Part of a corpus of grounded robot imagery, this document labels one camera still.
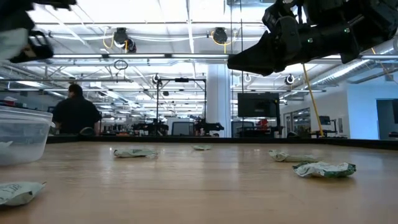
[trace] desk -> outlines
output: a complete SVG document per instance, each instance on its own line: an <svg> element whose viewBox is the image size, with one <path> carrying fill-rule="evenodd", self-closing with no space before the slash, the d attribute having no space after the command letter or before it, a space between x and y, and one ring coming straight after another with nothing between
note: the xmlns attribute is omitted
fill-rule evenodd
<svg viewBox="0 0 398 224"><path fill-rule="evenodd" d="M157 159L115 159L110 148L156 150ZM353 162L350 178L303 179L270 149ZM0 182L47 186L28 206L0 210L0 223L396 223L398 152L312 144L74 142L49 144L31 164L0 167Z"/></svg>

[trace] yellow pole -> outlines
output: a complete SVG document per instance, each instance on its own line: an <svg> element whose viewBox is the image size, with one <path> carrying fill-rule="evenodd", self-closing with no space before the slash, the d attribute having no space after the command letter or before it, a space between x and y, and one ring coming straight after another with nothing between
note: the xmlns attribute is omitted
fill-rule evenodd
<svg viewBox="0 0 398 224"><path fill-rule="evenodd" d="M308 80L308 74L307 74L307 69L305 68L305 64L303 64L303 69L304 69L305 81L307 82L308 90L310 90L310 95L311 95L311 100L312 100L312 104L313 104L313 109L315 110L315 114L317 116L319 132L321 133L321 137L323 137L323 130L322 130L322 125L321 125L321 120L319 119L317 104L315 103L315 99L313 98L311 85L310 85L310 81Z"/></svg>

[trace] table surface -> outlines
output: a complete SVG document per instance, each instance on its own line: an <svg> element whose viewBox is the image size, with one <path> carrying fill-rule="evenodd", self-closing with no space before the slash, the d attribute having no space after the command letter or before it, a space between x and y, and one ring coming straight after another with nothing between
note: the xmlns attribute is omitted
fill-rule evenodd
<svg viewBox="0 0 398 224"><path fill-rule="evenodd" d="M113 149L155 158L115 159ZM304 179L268 150L352 162L344 179ZM0 167L0 182L47 182L30 204L0 208L0 223L397 223L398 151L311 144L76 142L49 144L41 160Z"/></svg>

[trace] metal frame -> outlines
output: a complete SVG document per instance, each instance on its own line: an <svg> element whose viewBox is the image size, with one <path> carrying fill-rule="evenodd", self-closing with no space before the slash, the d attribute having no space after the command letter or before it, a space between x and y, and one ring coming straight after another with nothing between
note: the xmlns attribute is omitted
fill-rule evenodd
<svg viewBox="0 0 398 224"><path fill-rule="evenodd" d="M156 81L156 120L159 122L159 91L162 90L167 84L170 82L180 82L179 80L184 80L186 82L195 82L199 88L201 88L202 91L205 92L205 119L206 119L206 107L207 107L207 82L206 79L204 78L160 78ZM159 83L165 81L163 83L162 88L159 89ZM203 89L198 82L203 82L205 83L205 88Z"/></svg>

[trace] ceiling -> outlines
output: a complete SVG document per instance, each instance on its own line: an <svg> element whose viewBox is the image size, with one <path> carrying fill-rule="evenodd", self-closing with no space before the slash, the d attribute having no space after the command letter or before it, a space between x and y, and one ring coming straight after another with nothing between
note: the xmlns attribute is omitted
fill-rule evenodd
<svg viewBox="0 0 398 224"><path fill-rule="evenodd" d="M242 2L245 4L241 8L239 4L230 6L224 0L97 0L95 4L92 0L78 0L78 6L72 6L71 11L35 6L35 10L29 14L37 25L36 29L48 35L56 54L123 54L123 49L112 44L112 35L117 27L127 28L139 54L236 54L256 44L267 30L261 19L265 8L273 1ZM211 38L216 27L223 27L228 34L227 46L217 45ZM152 83L155 74L160 78L206 78L209 65L225 64L225 60L210 59L126 59L128 68L119 71L113 66L116 60L55 58L51 65L32 62L19 67L13 65L13 68L20 69L18 75L21 78L98 80L80 80L79 83L87 89L155 90ZM312 80L335 67L336 63L310 63L306 66ZM234 75L231 87L239 90L242 85L248 90L289 89L284 78L290 74L297 78L296 82L303 82L301 65L289 66L283 72L268 77L245 73L243 81L240 78L241 72L229 73ZM66 88L68 83L48 82L45 85L60 89ZM202 114L204 92L200 87L200 84L194 82L170 82L163 90L185 88L195 91L170 91L169 96L161 95L163 104L160 114ZM121 116L126 113L120 112L131 110L138 116L152 115L151 110L156 107L154 93L150 91L120 91L116 95L100 95L97 91L88 91L86 96L101 105L105 113Z"/></svg>

